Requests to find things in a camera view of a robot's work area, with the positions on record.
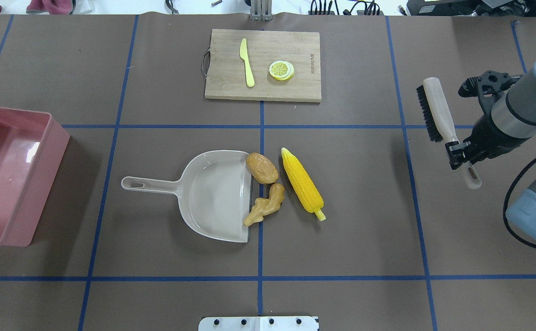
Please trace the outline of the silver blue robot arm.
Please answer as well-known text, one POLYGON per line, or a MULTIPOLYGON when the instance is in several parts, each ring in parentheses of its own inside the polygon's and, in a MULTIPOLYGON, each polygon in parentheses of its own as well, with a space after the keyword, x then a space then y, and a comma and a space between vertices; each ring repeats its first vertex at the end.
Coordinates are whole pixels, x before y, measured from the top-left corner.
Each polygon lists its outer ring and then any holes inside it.
MULTIPOLYGON (((461 84, 458 93, 461 97, 476 97, 483 116, 461 145, 446 144, 451 168, 494 159, 536 135, 536 62, 520 76, 486 71, 470 77, 461 84)), ((536 179, 511 205, 509 199, 516 184, 535 163, 536 157, 516 176, 503 205, 506 229, 533 249, 536 249, 536 179)))

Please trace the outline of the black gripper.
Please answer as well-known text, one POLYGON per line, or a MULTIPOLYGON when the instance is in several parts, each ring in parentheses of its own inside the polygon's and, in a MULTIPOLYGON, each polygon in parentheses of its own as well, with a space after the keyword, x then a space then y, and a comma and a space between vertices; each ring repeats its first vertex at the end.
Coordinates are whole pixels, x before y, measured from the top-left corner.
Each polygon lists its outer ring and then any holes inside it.
POLYGON ((509 153, 526 141, 503 133, 489 116, 483 115, 465 141, 446 143, 446 153, 452 170, 469 162, 478 163, 509 153))

